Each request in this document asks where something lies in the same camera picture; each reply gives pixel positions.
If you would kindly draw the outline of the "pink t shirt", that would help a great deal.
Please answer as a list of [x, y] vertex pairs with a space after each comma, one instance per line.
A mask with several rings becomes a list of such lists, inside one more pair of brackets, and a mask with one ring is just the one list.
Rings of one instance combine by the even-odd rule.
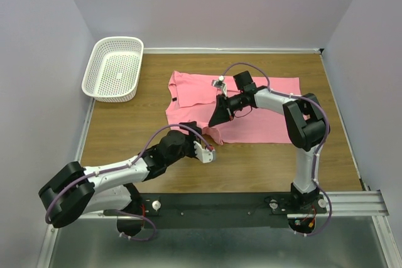
[[285, 118], [266, 109], [249, 106], [236, 112], [232, 121], [209, 127], [219, 91], [212, 86], [216, 75], [199, 75], [174, 71], [168, 82], [171, 102], [166, 109], [169, 124], [196, 122], [202, 133], [217, 144], [274, 143], [289, 144]]

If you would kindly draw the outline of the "white perforated plastic basket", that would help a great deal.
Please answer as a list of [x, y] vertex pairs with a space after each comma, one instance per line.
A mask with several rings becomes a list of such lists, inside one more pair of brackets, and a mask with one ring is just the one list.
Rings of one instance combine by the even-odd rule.
[[144, 44], [135, 37], [99, 40], [90, 54], [82, 80], [85, 95], [99, 102], [128, 102], [138, 88]]

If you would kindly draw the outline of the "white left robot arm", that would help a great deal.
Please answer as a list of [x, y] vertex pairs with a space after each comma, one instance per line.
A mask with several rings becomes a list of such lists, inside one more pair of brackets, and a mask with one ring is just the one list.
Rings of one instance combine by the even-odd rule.
[[137, 155], [124, 161], [103, 166], [82, 166], [78, 161], [66, 164], [38, 192], [46, 210], [46, 223], [62, 228], [84, 213], [102, 210], [93, 203], [96, 195], [157, 178], [184, 157], [202, 163], [215, 159], [215, 149], [195, 122], [170, 124], [166, 129], [159, 143], [147, 142]]

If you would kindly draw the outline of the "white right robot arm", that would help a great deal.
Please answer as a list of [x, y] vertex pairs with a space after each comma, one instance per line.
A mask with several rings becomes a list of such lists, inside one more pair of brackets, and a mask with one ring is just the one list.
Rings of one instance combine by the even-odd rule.
[[238, 94], [227, 95], [224, 76], [212, 81], [220, 90], [209, 120], [213, 127], [233, 120], [235, 113], [245, 107], [266, 109], [283, 115], [291, 143], [297, 148], [296, 176], [290, 188], [289, 205], [298, 213], [304, 212], [318, 200], [318, 167], [320, 153], [330, 132], [325, 111], [314, 94], [294, 95], [258, 87], [248, 71], [234, 76]]

